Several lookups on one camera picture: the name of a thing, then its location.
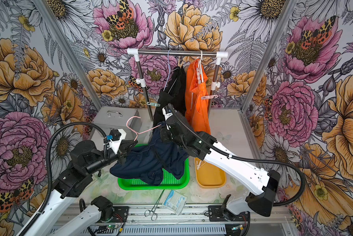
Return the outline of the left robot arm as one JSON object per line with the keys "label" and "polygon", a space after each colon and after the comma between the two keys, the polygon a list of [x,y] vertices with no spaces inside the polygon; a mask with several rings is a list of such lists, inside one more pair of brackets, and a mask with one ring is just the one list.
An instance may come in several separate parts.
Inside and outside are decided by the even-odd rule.
{"label": "left robot arm", "polygon": [[[72,161],[49,187],[41,207],[19,232],[20,236],[47,236],[69,206],[83,193],[93,181],[93,174],[118,160],[125,160],[137,145],[132,140],[110,140],[108,157],[96,148],[94,141],[78,143],[70,153]],[[84,228],[102,218],[113,215],[112,203],[104,197],[98,198],[78,216],[55,232],[60,236],[75,236]]]}

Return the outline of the black shorts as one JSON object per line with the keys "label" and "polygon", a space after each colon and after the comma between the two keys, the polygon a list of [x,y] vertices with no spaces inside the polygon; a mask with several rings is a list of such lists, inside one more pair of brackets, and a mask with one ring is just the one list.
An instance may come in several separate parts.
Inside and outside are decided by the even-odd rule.
{"label": "black shorts", "polygon": [[186,89],[186,72],[184,67],[177,66],[173,71],[170,81],[168,82],[165,90],[161,89],[159,93],[158,104],[154,113],[153,125],[157,126],[160,122],[165,121],[162,109],[171,103],[173,107],[185,115],[185,89]]}

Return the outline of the blue hanger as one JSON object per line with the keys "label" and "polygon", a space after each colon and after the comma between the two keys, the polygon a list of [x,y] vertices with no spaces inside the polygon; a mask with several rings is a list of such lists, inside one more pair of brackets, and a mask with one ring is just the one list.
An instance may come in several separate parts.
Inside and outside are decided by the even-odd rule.
{"label": "blue hanger", "polygon": [[165,91],[165,89],[166,89],[166,87],[168,85],[168,81],[169,81],[170,74],[171,74],[170,52],[171,52],[171,50],[169,49],[168,52],[167,52],[167,66],[168,66],[168,71],[167,72],[168,72],[168,74],[167,74],[167,79],[166,79],[163,91]]}

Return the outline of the white clothespin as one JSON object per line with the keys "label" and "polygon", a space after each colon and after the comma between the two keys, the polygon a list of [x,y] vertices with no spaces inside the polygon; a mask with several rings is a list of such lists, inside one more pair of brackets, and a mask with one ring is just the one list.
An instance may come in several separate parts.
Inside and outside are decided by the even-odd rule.
{"label": "white clothespin", "polygon": [[202,161],[196,161],[196,169],[199,170],[201,167]]}

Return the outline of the pink hanger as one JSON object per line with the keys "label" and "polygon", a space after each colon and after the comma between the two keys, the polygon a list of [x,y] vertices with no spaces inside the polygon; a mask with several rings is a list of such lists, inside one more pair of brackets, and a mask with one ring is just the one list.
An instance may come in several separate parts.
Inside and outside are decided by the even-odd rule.
{"label": "pink hanger", "polygon": [[139,136],[150,133],[151,131],[155,131],[160,126],[160,124],[154,127],[151,127],[151,125],[148,124],[143,125],[140,116],[132,116],[126,122],[126,127],[135,135],[135,141],[139,140]]}

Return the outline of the navy blue shorts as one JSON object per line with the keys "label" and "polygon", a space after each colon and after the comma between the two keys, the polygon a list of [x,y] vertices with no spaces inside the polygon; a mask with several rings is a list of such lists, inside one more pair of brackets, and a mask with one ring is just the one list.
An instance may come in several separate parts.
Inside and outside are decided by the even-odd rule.
{"label": "navy blue shorts", "polygon": [[146,184],[158,186],[164,179],[164,171],[177,180],[184,175],[187,152],[172,141],[163,140],[161,133],[166,123],[158,123],[147,145],[134,147],[124,164],[117,162],[110,174],[120,179],[140,179]]}

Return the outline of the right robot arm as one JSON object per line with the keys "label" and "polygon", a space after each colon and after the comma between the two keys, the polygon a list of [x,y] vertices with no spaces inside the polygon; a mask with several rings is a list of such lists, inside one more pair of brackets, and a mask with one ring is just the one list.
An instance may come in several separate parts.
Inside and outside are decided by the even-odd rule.
{"label": "right robot arm", "polygon": [[253,211],[258,215],[269,217],[272,212],[280,174],[266,171],[247,161],[234,159],[234,153],[225,148],[213,136],[195,133],[184,118],[168,113],[166,135],[168,139],[189,156],[198,158],[218,167],[247,188],[247,192],[238,197],[228,195],[221,206],[223,217],[233,221],[242,212]]}

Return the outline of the green clothespin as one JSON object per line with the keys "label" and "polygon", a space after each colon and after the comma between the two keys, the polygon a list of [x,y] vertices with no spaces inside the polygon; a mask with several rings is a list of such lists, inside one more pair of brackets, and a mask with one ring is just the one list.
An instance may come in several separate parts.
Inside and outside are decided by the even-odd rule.
{"label": "green clothespin", "polygon": [[160,107],[161,105],[159,103],[154,103],[154,102],[147,102],[148,106],[152,106],[152,107]]}

